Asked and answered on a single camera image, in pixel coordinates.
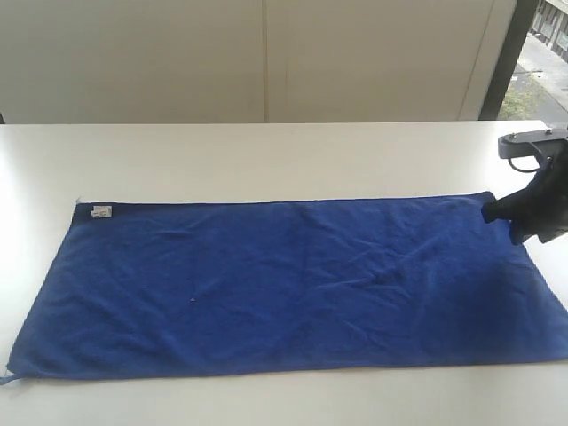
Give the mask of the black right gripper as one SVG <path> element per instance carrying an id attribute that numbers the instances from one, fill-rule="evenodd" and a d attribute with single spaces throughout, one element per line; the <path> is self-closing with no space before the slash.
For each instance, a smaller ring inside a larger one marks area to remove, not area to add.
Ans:
<path id="1" fill-rule="evenodd" d="M 509 221 L 514 245 L 533 236 L 547 243 L 567 234 L 567 147 L 543 165 L 526 189 L 530 195 L 512 193 L 486 203 L 481 209 L 484 221 Z"/>

